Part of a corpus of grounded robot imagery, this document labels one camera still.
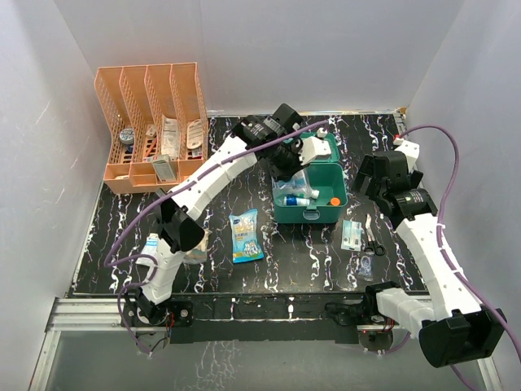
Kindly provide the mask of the clear bag with blue tube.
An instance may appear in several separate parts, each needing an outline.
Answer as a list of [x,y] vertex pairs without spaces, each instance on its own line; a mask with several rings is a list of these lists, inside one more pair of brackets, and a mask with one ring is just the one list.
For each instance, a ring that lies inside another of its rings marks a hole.
[[297,196],[310,199],[313,189],[309,184],[309,176],[305,169],[298,171],[288,181],[272,180],[272,193],[274,198],[279,196]]

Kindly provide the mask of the small blue white bottle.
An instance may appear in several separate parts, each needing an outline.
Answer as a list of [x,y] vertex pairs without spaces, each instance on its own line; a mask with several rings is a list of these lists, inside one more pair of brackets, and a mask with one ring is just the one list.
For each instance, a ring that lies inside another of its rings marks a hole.
[[304,206],[307,207],[311,204],[310,199],[295,196],[295,195],[285,195],[282,199],[282,204],[284,206]]

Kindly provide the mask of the teal medicine kit box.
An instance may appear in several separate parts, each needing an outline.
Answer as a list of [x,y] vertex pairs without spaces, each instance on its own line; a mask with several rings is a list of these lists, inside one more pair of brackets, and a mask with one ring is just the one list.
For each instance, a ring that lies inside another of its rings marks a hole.
[[344,169],[339,163],[335,136],[322,141],[331,150],[319,156],[289,181],[272,181],[274,220],[280,224],[333,224],[348,203]]

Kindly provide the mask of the blue cotton swab bag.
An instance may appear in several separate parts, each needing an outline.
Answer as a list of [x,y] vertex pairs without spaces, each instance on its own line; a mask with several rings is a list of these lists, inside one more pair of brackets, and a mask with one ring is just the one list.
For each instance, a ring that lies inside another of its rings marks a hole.
[[258,261],[264,257],[257,238],[257,214],[256,209],[250,209],[240,215],[229,216],[234,264]]

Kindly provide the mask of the white disinfectant bottle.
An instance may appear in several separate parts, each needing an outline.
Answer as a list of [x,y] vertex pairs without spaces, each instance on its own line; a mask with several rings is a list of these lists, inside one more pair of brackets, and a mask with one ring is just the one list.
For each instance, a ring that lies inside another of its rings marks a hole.
[[316,200],[319,197],[320,191],[318,189],[308,188],[304,192],[304,198]]

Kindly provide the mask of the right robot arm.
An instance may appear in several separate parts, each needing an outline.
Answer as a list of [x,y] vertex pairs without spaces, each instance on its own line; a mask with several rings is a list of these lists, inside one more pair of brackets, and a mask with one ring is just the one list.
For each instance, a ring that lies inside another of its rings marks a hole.
[[372,323],[397,321],[418,339],[433,367],[446,367],[492,355],[505,328],[501,310],[490,310],[457,277],[455,262],[443,255],[448,247],[436,235],[438,209],[419,186],[422,173],[409,167],[400,150],[364,157],[352,189],[364,191],[390,220],[393,230],[412,253],[427,286],[426,305],[409,296],[397,283],[366,288],[360,313]]

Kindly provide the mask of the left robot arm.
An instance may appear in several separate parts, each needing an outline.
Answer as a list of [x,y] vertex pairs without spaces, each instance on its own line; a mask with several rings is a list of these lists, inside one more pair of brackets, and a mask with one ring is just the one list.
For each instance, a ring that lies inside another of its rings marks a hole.
[[276,178],[289,179],[302,170],[302,140],[275,141],[302,128],[304,119],[287,104],[272,116],[245,116],[232,128],[223,144],[185,182],[171,189],[171,196],[155,207],[158,240],[149,261],[144,286],[135,294],[138,312],[151,325],[168,315],[166,301],[185,255],[204,238],[198,223],[202,212],[243,171],[266,160]]

